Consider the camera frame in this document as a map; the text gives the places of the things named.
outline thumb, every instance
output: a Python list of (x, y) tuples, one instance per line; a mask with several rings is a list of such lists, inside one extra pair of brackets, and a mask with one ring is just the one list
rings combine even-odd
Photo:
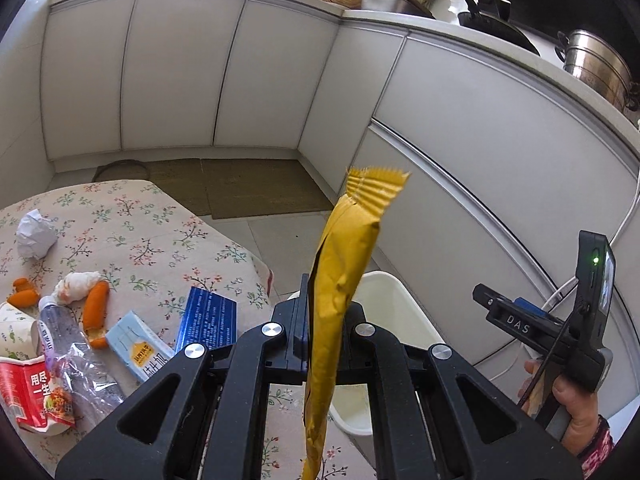
[(571, 415), (562, 444), (577, 455), (590, 443), (598, 429), (598, 397), (562, 376), (554, 381), (553, 394)]

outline stainless steel pot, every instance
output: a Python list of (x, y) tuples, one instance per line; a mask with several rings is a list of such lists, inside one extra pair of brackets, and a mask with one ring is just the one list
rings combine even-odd
[(586, 30), (574, 30), (569, 37), (558, 32), (556, 54), (564, 70), (593, 88), (620, 112), (638, 109), (638, 85), (631, 71), (610, 44)]

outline crumpled white paper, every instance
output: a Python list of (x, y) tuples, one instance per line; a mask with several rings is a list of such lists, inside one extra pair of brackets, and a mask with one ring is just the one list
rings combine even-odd
[(44, 218), (37, 209), (20, 219), (15, 232), (18, 254), (23, 258), (44, 258), (57, 239), (51, 220)]

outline human hand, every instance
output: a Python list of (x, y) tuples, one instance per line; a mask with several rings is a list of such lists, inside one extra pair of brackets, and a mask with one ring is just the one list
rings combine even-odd
[[(538, 361), (526, 361), (524, 369), (535, 374), (540, 363)], [(531, 378), (527, 379), (520, 390), (518, 397), (521, 397), (527, 389)], [(598, 417), (598, 396), (585, 391), (577, 384), (571, 382), (564, 376), (559, 376), (554, 381), (552, 392), (556, 400), (566, 407), (571, 415), (571, 422), (562, 439), (562, 445), (573, 455), (578, 455), (598, 431), (600, 419)], [(524, 403), (522, 409), (529, 410), (529, 401)]]

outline plastic water bottle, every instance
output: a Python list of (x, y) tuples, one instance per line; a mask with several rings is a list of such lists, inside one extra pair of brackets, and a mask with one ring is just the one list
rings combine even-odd
[(44, 296), (38, 309), (47, 370), (71, 393), (74, 415), (82, 416), (89, 430), (124, 400), (124, 394), (66, 306), (56, 304), (52, 296)]

